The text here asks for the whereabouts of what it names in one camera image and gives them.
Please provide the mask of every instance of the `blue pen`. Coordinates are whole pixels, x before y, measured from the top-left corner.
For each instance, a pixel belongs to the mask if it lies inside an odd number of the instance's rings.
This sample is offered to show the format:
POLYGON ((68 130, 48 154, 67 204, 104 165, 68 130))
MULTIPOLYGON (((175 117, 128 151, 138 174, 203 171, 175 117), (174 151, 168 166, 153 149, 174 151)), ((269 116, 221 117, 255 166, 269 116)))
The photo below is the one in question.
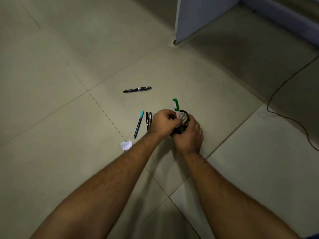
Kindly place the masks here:
POLYGON ((143 115, 144 115, 144 111, 141 112, 140 119, 138 120, 138 126, 136 127, 136 130, 135 130, 135 133, 134 133, 134 139, 136 139, 136 136, 138 135, 138 129, 139 129, 140 125, 141 125, 143 115))

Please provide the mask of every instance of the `forearm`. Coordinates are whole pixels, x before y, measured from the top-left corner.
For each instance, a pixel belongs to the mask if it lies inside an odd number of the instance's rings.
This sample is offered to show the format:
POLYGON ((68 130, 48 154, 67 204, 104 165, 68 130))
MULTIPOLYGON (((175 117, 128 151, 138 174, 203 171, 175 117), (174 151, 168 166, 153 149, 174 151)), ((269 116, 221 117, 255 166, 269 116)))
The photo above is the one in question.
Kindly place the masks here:
POLYGON ((105 238, 159 142, 159 137, 147 133, 129 151, 70 194, 47 217, 32 239, 105 238))
POLYGON ((216 238, 299 238, 280 218, 232 185, 199 154, 184 159, 216 238))

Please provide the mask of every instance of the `person's right hand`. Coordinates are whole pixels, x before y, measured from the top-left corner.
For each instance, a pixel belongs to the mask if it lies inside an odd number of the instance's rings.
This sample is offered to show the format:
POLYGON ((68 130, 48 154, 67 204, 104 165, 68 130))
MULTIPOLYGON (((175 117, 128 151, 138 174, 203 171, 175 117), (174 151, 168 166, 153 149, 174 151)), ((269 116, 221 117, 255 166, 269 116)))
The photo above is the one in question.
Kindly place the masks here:
POLYGON ((189 124, 186 131, 181 135, 174 134, 172 137, 177 151, 182 156, 199 153, 204 141, 203 130, 192 115, 189 115, 189 124))

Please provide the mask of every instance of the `mesh cup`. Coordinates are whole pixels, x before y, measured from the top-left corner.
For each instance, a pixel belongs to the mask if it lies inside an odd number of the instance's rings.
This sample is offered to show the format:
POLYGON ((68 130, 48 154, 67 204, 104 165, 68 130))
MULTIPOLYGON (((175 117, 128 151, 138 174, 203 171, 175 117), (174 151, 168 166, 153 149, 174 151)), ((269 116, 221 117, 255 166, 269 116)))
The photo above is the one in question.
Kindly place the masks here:
POLYGON ((182 134, 183 132, 185 132, 188 123, 189 123, 189 116, 188 113, 186 111, 180 110, 181 113, 181 118, 183 119, 183 123, 181 126, 178 126, 176 128, 174 128, 173 133, 177 133, 177 134, 182 134))

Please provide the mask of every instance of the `green marker cap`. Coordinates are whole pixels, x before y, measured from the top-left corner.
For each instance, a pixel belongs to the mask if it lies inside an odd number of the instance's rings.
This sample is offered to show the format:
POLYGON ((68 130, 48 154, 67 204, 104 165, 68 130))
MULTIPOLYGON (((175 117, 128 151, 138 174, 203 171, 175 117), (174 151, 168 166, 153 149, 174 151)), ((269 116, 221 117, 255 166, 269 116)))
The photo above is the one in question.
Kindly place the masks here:
POLYGON ((176 98, 173 99, 173 102, 174 102, 174 109, 175 109, 176 112, 178 112, 179 111, 179 105, 178 105, 177 99, 176 98))

